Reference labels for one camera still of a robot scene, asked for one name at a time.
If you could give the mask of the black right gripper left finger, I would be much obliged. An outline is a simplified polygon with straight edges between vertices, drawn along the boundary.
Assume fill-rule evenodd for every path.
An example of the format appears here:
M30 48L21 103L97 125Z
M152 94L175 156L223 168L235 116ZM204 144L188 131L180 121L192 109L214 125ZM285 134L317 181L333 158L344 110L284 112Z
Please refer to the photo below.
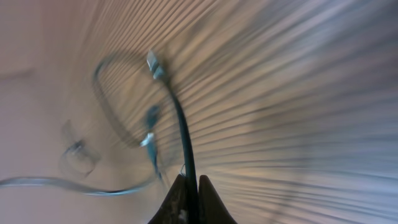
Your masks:
M187 224L187 190L185 177L179 174L160 208L148 224Z

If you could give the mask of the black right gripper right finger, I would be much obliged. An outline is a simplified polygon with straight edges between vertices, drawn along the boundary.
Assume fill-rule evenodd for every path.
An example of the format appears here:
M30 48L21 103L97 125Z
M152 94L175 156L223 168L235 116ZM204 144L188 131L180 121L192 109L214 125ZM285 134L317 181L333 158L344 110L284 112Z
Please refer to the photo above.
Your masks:
M237 224L229 214L207 175L201 175L198 189L201 223Z

